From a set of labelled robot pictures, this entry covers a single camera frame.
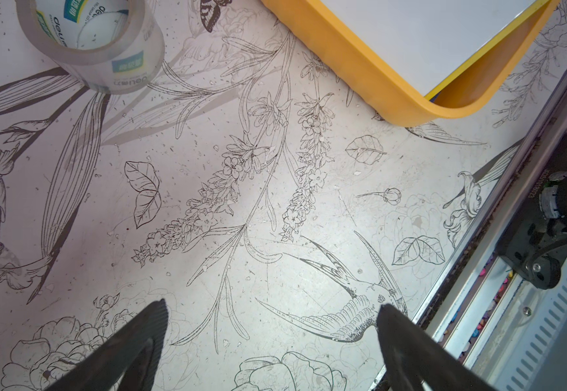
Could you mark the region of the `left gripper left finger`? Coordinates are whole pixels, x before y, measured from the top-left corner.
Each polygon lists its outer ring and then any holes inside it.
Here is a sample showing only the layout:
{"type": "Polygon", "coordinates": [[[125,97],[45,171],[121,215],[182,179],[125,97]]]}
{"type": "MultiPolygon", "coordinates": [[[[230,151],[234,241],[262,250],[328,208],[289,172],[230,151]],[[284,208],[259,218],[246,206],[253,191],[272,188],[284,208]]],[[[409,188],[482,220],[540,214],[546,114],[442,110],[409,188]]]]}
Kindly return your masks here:
{"type": "Polygon", "coordinates": [[[166,301],[153,301],[48,389],[151,390],[168,324],[166,301]]]}

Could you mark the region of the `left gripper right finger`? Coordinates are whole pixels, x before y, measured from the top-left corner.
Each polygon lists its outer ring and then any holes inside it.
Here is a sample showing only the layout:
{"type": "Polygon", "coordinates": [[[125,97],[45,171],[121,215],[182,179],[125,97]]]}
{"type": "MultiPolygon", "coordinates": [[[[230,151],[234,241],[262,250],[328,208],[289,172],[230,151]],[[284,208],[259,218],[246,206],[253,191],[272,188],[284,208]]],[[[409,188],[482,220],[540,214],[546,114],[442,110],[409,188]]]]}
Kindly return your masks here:
{"type": "Polygon", "coordinates": [[[381,306],[376,328],[392,390],[492,390],[396,307],[381,306]]]}

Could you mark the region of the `yellow plastic storage box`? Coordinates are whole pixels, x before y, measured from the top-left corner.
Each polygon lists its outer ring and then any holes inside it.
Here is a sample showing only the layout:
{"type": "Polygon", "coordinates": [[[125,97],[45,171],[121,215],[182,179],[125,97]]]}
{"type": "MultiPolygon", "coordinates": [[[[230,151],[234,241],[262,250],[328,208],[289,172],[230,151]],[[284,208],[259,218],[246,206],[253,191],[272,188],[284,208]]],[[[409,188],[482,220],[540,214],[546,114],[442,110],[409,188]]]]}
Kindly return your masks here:
{"type": "Polygon", "coordinates": [[[402,127],[459,119],[482,109],[503,85],[552,13],[545,2],[456,80],[426,99],[320,1],[265,1],[271,11],[387,122],[402,127]]]}

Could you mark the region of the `clear tape roll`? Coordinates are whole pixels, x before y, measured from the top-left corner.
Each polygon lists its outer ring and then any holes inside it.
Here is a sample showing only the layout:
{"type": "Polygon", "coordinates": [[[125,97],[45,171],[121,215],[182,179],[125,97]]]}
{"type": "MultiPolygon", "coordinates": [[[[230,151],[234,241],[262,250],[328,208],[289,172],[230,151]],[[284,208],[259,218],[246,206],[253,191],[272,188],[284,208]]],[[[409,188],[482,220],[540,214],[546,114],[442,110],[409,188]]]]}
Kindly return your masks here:
{"type": "Polygon", "coordinates": [[[129,94],[161,70],[165,42],[145,1],[18,1],[27,39],[90,89],[129,94]]]}

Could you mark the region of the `yellow-framed whiteboard back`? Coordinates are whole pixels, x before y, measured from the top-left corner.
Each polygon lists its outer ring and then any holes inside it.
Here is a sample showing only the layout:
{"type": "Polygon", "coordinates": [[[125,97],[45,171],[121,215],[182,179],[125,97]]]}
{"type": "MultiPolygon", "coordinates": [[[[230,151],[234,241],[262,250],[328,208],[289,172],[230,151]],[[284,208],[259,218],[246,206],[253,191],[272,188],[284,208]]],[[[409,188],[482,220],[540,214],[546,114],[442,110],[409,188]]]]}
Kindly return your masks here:
{"type": "Polygon", "coordinates": [[[324,6],[363,48],[432,99],[545,6],[520,0],[342,0],[324,6]]]}

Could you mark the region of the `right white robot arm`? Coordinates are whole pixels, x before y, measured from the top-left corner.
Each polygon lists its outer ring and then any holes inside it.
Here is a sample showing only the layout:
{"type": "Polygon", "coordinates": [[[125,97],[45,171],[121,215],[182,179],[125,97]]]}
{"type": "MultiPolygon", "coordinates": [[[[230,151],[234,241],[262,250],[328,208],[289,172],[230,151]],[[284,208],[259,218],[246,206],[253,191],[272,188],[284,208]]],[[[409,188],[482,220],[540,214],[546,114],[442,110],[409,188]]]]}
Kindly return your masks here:
{"type": "Polygon", "coordinates": [[[567,132],[497,242],[495,254],[538,289],[559,284],[567,258],[567,132]]]}

